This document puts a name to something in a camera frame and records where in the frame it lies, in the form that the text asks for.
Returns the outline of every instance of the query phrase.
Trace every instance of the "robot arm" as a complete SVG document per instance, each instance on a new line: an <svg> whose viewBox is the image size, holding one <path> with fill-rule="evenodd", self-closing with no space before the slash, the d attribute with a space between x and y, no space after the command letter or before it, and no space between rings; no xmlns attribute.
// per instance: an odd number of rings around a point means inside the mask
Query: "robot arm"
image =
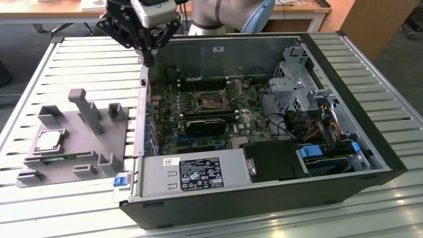
<svg viewBox="0 0 423 238"><path fill-rule="evenodd" d="M133 47L146 67L153 66L153 55L177 31L176 4L188 0L106 0L106 12L96 25L125 48ZM164 29L153 32L165 24Z"/></svg>
<svg viewBox="0 0 423 238"><path fill-rule="evenodd" d="M134 48L146 67L153 55L176 33L180 21L176 5L188 0L106 0L97 27L125 48ZM192 19L200 29L224 24L241 32L259 32L271 16L275 0L193 0Z"/></svg>

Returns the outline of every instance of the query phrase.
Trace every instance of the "power supply label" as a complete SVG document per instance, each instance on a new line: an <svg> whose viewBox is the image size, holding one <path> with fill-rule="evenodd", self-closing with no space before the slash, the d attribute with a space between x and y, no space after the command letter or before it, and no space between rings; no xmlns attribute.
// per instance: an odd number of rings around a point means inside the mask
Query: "power supply label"
<svg viewBox="0 0 423 238"><path fill-rule="evenodd" d="M180 161L179 174L183 191L223 187L219 157Z"/></svg>

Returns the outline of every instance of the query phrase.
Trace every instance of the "white table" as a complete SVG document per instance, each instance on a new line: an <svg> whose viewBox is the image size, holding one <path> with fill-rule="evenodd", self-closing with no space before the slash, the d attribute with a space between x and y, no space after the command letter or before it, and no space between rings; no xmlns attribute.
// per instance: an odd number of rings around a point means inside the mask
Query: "white table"
<svg viewBox="0 0 423 238"><path fill-rule="evenodd" d="M133 136L140 65L137 55L108 37L65 38L50 44L24 95L0 134L0 234L8 237L335 238L421 237L423 131L421 118L349 40L336 34L312 38L360 101L409 171L371 187L343 203L144 231L113 202L112 179L30 188L13 186L32 144L41 105L74 110L68 90L82 87L97 108L109 102L129 107L124 168L133 165Z"/></svg>

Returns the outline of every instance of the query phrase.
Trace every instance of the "barcode sticker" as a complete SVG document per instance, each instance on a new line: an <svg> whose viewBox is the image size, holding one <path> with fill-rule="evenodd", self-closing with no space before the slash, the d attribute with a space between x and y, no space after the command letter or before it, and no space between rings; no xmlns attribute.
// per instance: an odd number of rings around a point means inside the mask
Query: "barcode sticker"
<svg viewBox="0 0 423 238"><path fill-rule="evenodd" d="M219 179L212 179L211 180L211 183L219 183L219 182L223 182L223 180L219 178Z"/></svg>
<svg viewBox="0 0 423 238"><path fill-rule="evenodd" d="M179 165L180 158L164 158L162 159L162 166Z"/></svg>

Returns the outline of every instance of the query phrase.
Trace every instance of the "floor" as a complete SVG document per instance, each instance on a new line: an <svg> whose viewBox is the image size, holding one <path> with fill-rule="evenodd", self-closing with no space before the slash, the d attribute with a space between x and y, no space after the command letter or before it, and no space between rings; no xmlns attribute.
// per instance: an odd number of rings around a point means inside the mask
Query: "floor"
<svg viewBox="0 0 423 238"><path fill-rule="evenodd" d="M58 24L45 24L52 30ZM94 35L101 32L89 24ZM49 44L49 35L37 33L30 24L0 25L0 59L13 75L13 81L0 88L2 94L21 94ZM389 45L376 59L375 65L397 88L405 99L423 114L421 55L423 33L407 39L408 30L393 36ZM82 24L74 24L58 36L89 36ZM0 96L0 130L17 103L18 96Z"/></svg>

